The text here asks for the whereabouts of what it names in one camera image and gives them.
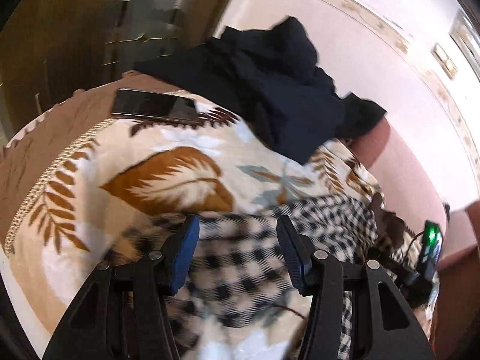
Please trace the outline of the black beige checked coat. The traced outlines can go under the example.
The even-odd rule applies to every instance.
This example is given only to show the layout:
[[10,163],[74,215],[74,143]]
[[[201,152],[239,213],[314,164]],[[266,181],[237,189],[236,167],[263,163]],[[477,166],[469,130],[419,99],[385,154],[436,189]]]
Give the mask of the black beige checked coat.
[[291,358],[311,301],[290,281],[276,230],[282,215],[342,262],[363,263],[373,246],[408,267],[418,259],[411,230],[386,235],[364,202],[345,195],[311,197],[255,214],[204,212],[185,284],[167,300],[183,359]]

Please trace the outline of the pink brown side cushion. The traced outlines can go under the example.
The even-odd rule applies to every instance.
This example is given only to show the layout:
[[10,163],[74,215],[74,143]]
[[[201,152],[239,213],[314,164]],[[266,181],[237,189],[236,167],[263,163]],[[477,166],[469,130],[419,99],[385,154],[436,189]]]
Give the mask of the pink brown side cushion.
[[450,213],[430,341],[437,359],[479,358],[479,202]]

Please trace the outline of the pink quilted headboard cushion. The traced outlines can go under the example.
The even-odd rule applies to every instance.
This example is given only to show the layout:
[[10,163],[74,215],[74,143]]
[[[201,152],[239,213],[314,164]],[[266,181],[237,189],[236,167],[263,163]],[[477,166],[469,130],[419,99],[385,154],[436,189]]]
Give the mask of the pink quilted headboard cushion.
[[443,201],[414,153],[386,119],[354,139],[349,148],[379,183],[387,210],[394,211],[414,233],[423,231],[427,220],[446,231]]

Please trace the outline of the leaf pattern beige blanket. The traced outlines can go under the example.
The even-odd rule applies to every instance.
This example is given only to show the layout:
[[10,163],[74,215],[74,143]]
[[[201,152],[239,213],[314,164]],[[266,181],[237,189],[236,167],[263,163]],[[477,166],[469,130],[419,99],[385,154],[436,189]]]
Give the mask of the leaf pattern beige blanket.
[[97,263],[138,260],[189,213],[255,214],[311,197],[366,205],[377,180],[340,141],[299,164],[239,116],[195,98],[200,124],[104,119],[41,174],[7,233],[1,273],[36,355]]

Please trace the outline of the brown bed sheet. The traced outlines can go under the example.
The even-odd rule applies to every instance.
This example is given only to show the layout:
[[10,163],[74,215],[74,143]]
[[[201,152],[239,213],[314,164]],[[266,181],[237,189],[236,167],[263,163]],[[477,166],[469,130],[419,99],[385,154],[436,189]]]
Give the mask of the brown bed sheet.
[[126,72],[120,80],[86,91],[54,106],[33,130],[1,155],[1,244],[21,203],[41,174],[81,134],[110,115],[119,88],[169,93],[174,85],[141,74]]

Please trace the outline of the black smartphone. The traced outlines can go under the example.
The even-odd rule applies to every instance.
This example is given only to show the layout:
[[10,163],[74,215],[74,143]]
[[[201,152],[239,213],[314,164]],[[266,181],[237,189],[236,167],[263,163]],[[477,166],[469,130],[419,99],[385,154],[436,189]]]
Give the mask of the black smartphone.
[[117,90],[111,115],[178,123],[200,122],[193,99],[129,88]]

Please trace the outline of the black garment pile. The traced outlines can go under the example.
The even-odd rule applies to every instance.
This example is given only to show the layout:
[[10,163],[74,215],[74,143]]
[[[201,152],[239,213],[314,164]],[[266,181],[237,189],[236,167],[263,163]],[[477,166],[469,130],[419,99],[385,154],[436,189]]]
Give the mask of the black garment pile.
[[270,150],[306,164],[326,141],[362,137],[386,114],[353,93],[338,96],[317,62],[304,26],[289,16],[269,30],[227,27],[133,68],[215,102],[247,121]]

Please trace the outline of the wooden glass wardrobe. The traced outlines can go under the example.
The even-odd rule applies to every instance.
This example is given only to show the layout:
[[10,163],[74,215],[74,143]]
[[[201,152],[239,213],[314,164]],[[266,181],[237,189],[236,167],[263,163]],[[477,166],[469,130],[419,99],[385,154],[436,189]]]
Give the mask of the wooden glass wardrobe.
[[1,0],[1,138],[78,89],[209,37],[229,0]]

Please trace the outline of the wall switch plate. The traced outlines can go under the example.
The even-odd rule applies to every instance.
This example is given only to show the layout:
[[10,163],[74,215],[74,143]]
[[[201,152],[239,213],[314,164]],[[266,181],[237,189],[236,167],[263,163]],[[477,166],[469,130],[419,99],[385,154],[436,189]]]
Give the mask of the wall switch plate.
[[432,55],[438,61],[448,78],[453,80],[457,73],[456,65],[439,43],[434,45]]

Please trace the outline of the framed wall picture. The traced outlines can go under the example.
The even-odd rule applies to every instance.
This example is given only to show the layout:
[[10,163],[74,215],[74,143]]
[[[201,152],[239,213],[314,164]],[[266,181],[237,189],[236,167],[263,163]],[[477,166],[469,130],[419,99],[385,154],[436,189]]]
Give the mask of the framed wall picture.
[[479,35],[461,10],[456,13],[450,37],[459,47],[475,74],[479,76]]

